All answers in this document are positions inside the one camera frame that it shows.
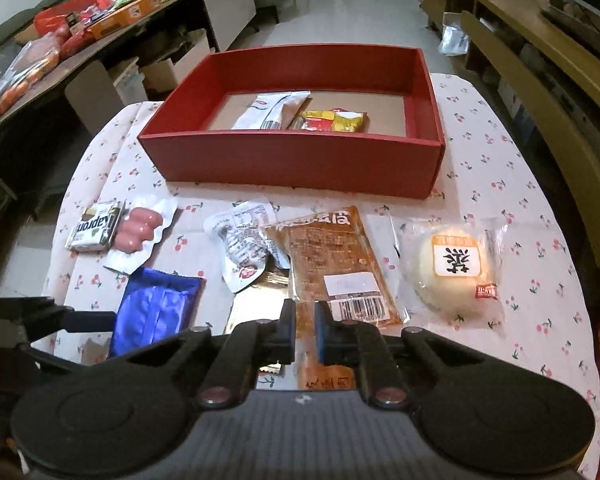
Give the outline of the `gold foil snack packet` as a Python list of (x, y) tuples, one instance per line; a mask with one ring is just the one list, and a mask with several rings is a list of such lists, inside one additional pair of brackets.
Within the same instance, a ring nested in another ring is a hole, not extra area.
[(238, 324), (245, 322), (278, 320), (288, 297), (288, 285), (287, 272), (265, 270), (235, 295), (224, 333), (230, 334)]

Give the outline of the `blue foil snack bag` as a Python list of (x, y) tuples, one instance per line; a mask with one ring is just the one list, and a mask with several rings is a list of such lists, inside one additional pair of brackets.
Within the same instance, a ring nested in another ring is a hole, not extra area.
[(109, 359), (186, 330), (204, 289), (204, 279), (138, 268), (117, 313)]

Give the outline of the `brown tofu snack packet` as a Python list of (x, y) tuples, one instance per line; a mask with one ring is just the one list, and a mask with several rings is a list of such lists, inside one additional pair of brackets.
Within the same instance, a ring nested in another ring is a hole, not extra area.
[(378, 328), (408, 320), (396, 306), (358, 208), (271, 224), (264, 232), (290, 261), (289, 295), (296, 303), (298, 386), (309, 390), (351, 389), (354, 371), (318, 362), (314, 304), (324, 301), (336, 321)]

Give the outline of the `white green wafer pack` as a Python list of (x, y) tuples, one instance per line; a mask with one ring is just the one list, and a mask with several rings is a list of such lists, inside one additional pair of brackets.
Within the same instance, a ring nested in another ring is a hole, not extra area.
[(122, 218), (120, 200), (96, 202), (87, 207), (67, 238), (65, 248), (73, 252), (102, 252), (114, 241)]

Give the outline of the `white printed snack pouch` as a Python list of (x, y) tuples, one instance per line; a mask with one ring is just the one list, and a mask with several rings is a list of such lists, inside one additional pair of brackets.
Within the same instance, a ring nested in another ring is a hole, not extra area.
[(269, 258), (277, 269), (290, 269), (288, 256), (265, 231), (275, 223), (273, 206), (263, 197), (204, 220), (204, 232), (221, 254), (223, 281), (233, 294), (257, 281), (266, 270)]

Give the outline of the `pink sausages vacuum pack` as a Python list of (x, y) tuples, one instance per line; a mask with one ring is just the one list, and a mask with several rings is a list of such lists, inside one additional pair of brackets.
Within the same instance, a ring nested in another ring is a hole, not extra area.
[(178, 200), (173, 196), (144, 194), (126, 202), (104, 267), (120, 274), (133, 274), (162, 242), (177, 209)]

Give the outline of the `white bun in wrapper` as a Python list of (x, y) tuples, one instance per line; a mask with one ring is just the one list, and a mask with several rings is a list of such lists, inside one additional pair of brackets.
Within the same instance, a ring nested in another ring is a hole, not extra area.
[(412, 219), (400, 227), (400, 299), (417, 323), (499, 326), (508, 225)]

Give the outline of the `cherry print tablecloth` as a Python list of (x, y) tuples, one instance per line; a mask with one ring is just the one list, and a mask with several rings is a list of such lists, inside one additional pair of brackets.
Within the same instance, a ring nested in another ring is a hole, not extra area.
[(591, 479), (600, 388), (580, 285), (539, 185), (475, 88), (426, 85), (442, 171), (423, 200), (326, 185), (185, 183), (125, 107), (58, 219), (166, 205), (148, 254), (202, 278), (192, 325), (27, 393), (12, 432), (35, 478)]

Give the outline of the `red cardboard box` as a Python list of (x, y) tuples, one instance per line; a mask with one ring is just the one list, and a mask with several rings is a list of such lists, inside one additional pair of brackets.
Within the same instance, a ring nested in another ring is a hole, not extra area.
[(445, 152), (422, 51), (376, 44), (210, 54), (158, 108), (140, 144), (172, 182), (419, 200)]

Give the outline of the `red yellow snack packet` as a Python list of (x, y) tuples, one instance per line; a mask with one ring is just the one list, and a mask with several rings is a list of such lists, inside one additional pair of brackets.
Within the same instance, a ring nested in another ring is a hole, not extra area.
[(294, 118), (289, 129), (356, 133), (364, 129), (366, 119), (366, 113), (352, 112), (352, 110), (343, 110), (342, 108), (304, 110)]

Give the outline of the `bag of orange fruit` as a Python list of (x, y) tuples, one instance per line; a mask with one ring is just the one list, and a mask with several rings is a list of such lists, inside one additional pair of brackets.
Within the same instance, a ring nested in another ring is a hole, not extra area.
[(29, 41), (0, 71), (0, 118), (60, 61), (60, 43), (52, 32)]

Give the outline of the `red plastic bag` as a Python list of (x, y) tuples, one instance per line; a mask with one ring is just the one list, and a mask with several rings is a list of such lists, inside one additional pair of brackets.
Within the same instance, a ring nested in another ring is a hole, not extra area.
[(90, 6), (99, 11), (107, 10), (113, 4), (112, 0), (66, 0), (38, 12), (33, 19), (33, 25), (38, 34), (44, 36), (66, 24), (66, 16), (70, 13), (80, 15)]

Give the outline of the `clear plastic bag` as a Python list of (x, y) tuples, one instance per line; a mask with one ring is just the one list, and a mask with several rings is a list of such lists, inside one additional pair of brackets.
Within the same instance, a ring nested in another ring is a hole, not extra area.
[(468, 50), (469, 37), (462, 27), (462, 14), (444, 12), (438, 51), (446, 56), (461, 56)]

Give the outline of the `long side table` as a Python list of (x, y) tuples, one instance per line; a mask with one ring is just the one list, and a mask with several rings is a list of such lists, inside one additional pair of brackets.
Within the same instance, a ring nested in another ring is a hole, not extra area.
[(223, 51), (255, 15), (253, 0), (170, 0), (59, 63), (0, 118), (2, 208), (36, 211), (67, 186), (76, 150), (122, 109), (110, 70), (162, 60), (191, 46), (197, 30)]

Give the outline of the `wooden tv cabinet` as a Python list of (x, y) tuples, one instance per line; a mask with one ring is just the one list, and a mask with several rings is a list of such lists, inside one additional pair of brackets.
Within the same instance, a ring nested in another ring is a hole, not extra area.
[(468, 70), (492, 68), (534, 121), (568, 185), (600, 266), (600, 58), (559, 23), (559, 1), (424, 0), (431, 25), (448, 16), (468, 37)]

